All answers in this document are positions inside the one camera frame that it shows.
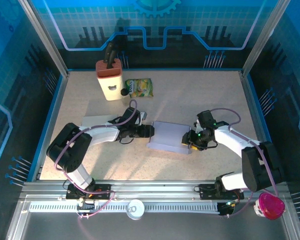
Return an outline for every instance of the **knife handle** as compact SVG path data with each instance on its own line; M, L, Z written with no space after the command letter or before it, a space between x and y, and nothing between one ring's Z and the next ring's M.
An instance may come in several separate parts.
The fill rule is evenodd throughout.
M106 66L106 69L113 69L114 67L112 66L112 64L115 62L115 58L117 56L117 51L113 50L110 54L109 57L109 61L108 61L108 65Z
M109 62L110 54L113 48L114 48L114 43L110 41L105 49L105 55L103 59L104 64L107 64Z

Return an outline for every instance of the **glass panel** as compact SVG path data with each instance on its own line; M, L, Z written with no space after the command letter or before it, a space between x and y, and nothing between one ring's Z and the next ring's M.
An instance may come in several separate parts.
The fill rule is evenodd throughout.
M0 239L6 237L59 76L18 1L0 0ZM12 160L19 156L26 161Z
M70 69L242 68L277 0L33 0Z
M250 75L265 96L261 108L290 191L300 192L300 0L290 2Z

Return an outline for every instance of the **gear graphic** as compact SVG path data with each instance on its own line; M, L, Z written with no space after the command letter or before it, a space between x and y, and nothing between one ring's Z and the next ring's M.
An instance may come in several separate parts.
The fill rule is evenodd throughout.
M1 16L13 25L14 21L19 18L21 6L18 0L0 0L0 13Z
M140 14L145 14L147 17L152 15L155 18L163 17L171 10L176 10L176 5L180 3L180 0L135 0L133 5Z

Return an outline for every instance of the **knife block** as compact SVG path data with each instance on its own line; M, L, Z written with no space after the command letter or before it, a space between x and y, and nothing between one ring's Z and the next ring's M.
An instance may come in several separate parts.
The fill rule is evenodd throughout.
M114 59L113 68L107 69L107 65L103 60L96 62L96 78L99 81L106 100L119 100L123 97L121 89L125 87L122 81L121 61L117 58Z

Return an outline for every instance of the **snack bag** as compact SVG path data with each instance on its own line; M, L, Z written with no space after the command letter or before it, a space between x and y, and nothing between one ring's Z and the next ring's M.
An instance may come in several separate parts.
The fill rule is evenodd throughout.
M125 81L125 87L129 90L131 98L154 96L150 78L128 79Z

